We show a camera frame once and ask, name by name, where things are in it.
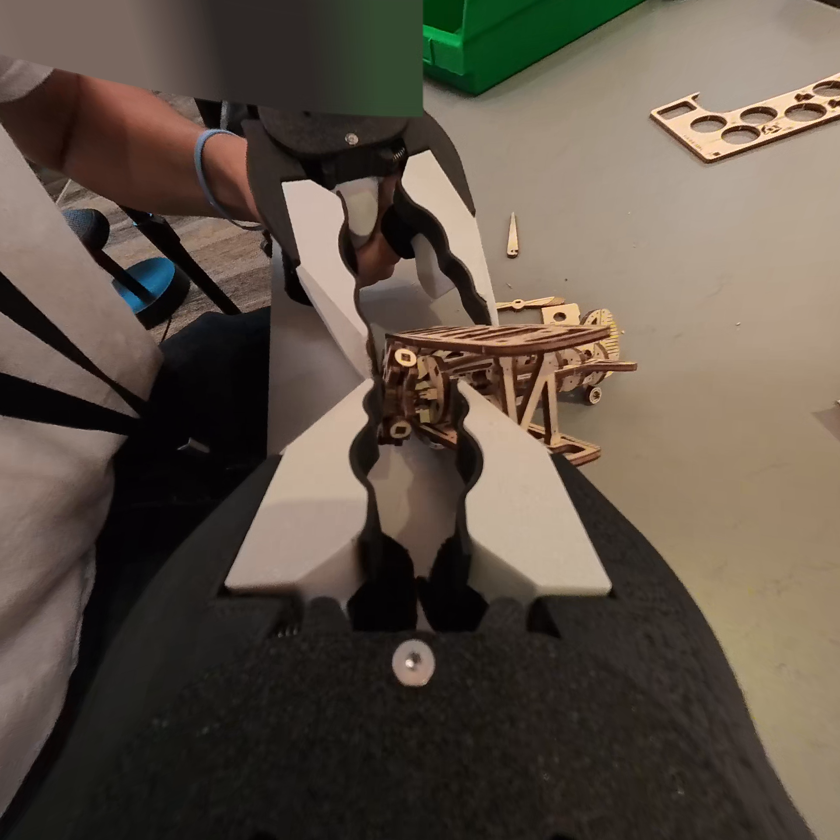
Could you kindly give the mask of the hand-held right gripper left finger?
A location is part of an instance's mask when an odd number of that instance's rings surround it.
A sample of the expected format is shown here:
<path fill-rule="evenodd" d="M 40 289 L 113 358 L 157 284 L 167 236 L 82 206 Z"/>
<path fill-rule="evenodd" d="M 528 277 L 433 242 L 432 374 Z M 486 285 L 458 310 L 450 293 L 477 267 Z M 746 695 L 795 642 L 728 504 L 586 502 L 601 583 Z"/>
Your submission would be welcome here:
<path fill-rule="evenodd" d="M 382 532 L 369 474 L 382 384 L 365 380 L 282 452 L 225 579 L 237 595 L 348 601 Z"/>

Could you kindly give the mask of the blue round stool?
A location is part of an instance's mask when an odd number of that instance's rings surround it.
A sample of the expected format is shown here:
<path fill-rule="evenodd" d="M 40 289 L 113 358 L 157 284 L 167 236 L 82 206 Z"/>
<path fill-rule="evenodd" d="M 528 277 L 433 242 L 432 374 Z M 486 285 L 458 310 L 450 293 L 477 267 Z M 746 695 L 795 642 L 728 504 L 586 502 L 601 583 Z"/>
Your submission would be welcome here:
<path fill-rule="evenodd" d="M 65 209 L 62 215 L 89 255 L 110 276 L 114 290 L 147 330 L 172 320 L 191 288 L 189 277 L 174 262 L 165 257 L 153 257 L 123 268 L 105 251 L 110 224 L 103 213 L 93 208 L 80 208 Z"/>

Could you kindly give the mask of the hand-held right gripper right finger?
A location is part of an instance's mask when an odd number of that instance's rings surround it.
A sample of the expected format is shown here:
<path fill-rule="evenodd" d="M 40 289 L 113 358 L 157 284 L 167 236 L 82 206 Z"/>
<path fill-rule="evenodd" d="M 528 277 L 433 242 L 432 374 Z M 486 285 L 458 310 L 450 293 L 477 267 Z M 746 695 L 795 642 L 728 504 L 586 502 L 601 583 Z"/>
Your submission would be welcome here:
<path fill-rule="evenodd" d="M 609 595 L 613 585 L 548 450 L 466 382 L 450 395 L 463 487 L 429 581 L 485 601 Z"/>

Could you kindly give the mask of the green plastic bin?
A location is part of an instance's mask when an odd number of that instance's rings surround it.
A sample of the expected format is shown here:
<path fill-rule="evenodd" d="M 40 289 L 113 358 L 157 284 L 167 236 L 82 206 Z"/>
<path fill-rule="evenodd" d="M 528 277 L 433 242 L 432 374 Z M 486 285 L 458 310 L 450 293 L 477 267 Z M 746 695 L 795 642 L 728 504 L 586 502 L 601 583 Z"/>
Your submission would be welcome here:
<path fill-rule="evenodd" d="M 424 74 L 479 95 L 639 4 L 424 1 Z"/>

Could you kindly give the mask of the wooden model biplane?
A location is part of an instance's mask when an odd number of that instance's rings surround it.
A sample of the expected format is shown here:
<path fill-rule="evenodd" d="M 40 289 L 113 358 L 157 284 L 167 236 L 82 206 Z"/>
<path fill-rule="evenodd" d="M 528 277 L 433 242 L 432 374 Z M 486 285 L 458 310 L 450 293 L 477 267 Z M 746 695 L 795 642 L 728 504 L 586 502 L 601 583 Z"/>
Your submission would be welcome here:
<path fill-rule="evenodd" d="M 612 312 L 581 313 L 577 327 L 540 322 L 502 325 L 437 325 L 385 337 L 384 402 L 378 438 L 399 446 L 413 435 L 433 448 L 457 443 L 451 386 L 474 387 L 551 454 L 574 466 L 601 457 L 602 449 L 560 429 L 560 397 L 580 396 L 595 405 L 602 383 L 637 364 L 621 355 Z"/>

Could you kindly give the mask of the person's dark trousers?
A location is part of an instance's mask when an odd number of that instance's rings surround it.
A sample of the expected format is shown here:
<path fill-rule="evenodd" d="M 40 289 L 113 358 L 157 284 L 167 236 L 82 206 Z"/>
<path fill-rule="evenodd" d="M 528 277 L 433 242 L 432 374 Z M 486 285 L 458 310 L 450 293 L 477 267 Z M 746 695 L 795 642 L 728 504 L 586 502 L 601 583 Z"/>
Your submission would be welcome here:
<path fill-rule="evenodd" d="M 102 655 L 157 571 L 266 457 L 270 309 L 206 313 L 161 349 L 141 430 L 115 460 L 80 662 Z"/>

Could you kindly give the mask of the person's left hand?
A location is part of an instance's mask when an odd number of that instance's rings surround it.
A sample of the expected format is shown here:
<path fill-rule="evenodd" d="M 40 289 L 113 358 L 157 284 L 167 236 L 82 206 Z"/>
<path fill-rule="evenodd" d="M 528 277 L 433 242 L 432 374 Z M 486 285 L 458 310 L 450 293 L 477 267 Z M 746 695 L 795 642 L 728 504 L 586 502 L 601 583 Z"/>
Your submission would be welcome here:
<path fill-rule="evenodd" d="M 356 258 L 356 286 L 370 287 L 392 277 L 401 257 L 388 244 L 377 227 L 363 245 L 354 250 Z"/>

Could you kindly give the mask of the wooden parts sheet with holes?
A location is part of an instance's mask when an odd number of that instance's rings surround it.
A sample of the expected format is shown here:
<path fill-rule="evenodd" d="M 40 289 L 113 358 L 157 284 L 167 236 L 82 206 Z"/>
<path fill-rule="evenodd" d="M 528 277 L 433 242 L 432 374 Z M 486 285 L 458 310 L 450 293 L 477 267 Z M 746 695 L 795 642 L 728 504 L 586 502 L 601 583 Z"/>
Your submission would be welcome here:
<path fill-rule="evenodd" d="M 716 163 L 839 120 L 839 75 L 730 111 L 700 94 L 655 108 L 650 118 L 700 161 Z"/>

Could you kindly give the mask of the person's white shirt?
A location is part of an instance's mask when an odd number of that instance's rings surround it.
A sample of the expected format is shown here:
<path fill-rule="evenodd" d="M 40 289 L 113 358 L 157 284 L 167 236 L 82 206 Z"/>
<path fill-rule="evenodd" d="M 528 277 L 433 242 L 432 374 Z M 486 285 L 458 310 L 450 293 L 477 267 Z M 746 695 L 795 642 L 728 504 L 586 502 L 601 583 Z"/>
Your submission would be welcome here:
<path fill-rule="evenodd" d="M 2 129 L 2 302 L 30 305 L 106 377 L 147 398 L 161 367 L 132 314 Z M 48 396 L 132 409 L 109 382 L 2 312 L 1 803 L 13 801 L 65 704 L 95 543 L 124 440 L 32 418 Z"/>

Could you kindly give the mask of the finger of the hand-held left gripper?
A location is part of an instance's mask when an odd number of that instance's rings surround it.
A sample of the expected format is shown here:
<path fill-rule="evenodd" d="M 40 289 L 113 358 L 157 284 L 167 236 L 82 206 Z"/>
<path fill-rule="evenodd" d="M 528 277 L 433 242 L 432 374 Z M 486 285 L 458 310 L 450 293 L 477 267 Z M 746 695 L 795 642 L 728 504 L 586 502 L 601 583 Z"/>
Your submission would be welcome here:
<path fill-rule="evenodd" d="M 395 253 L 414 262 L 430 298 L 456 290 L 474 324 L 498 325 L 475 215 L 432 151 L 407 159 L 384 214 L 384 237 Z"/>
<path fill-rule="evenodd" d="M 303 290 L 360 377 L 376 377 L 375 342 L 360 309 L 359 266 L 342 197 L 310 180 L 285 182 L 282 193 Z"/>

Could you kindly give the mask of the blue wristband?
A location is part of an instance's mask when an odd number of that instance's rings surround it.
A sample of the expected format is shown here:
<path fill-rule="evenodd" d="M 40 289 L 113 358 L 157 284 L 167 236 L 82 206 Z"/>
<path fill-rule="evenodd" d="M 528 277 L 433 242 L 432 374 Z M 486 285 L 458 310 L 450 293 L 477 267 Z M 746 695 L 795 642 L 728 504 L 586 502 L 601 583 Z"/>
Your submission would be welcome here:
<path fill-rule="evenodd" d="M 237 228 L 250 229 L 250 227 L 246 223 L 234 219 L 234 217 L 225 208 L 223 208 L 223 206 L 216 199 L 210 185 L 208 184 L 204 170 L 203 153 L 207 142 L 216 136 L 236 137 L 237 135 L 234 134 L 234 132 L 225 129 L 206 129 L 205 131 L 199 134 L 193 148 L 193 164 L 198 185 L 207 204 L 214 211 L 216 211 L 222 219 L 226 220 L 227 222 L 231 223 Z"/>

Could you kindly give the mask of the grey desk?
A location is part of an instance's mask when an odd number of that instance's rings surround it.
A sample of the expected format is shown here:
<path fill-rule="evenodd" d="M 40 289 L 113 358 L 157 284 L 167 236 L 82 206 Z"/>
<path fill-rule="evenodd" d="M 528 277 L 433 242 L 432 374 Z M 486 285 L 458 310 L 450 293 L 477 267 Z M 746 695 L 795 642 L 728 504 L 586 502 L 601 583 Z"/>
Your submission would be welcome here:
<path fill-rule="evenodd" d="M 637 372 L 563 428 L 726 649 L 819 838 L 838 838 L 838 123 L 700 162 L 650 118 L 838 72 L 821 2 L 645 2 L 477 98 L 429 81 L 497 297 L 605 306 Z M 519 256 L 506 256 L 511 212 Z"/>

